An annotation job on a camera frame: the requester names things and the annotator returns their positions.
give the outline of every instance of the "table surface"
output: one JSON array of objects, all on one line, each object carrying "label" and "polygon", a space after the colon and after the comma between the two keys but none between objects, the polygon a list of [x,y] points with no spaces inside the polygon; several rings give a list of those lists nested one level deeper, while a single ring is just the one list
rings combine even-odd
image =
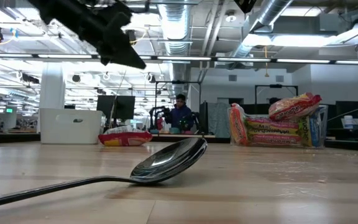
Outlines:
[{"label": "table surface", "polygon": [[[0,194],[95,175],[127,177],[168,143],[0,144]],[[155,187],[104,182],[0,207],[0,223],[358,223],[358,151],[210,144]]]}]

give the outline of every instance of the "metal spoon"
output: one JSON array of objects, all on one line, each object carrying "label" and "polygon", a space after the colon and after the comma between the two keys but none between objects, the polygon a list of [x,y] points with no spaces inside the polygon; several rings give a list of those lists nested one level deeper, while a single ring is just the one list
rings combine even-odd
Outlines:
[{"label": "metal spoon", "polygon": [[189,168],[204,154],[206,147],[207,143],[205,139],[188,138],[163,148],[138,164],[132,170],[129,178],[113,176],[90,177],[23,190],[21,192],[0,195],[0,205],[98,182],[117,181],[140,185],[156,184],[176,176]]}]

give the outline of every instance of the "white storage bin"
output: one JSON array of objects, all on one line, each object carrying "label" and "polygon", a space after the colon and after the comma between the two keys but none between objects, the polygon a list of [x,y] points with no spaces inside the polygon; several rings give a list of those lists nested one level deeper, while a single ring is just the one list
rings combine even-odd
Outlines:
[{"label": "white storage bin", "polygon": [[42,144],[97,144],[101,111],[40,109]]}]

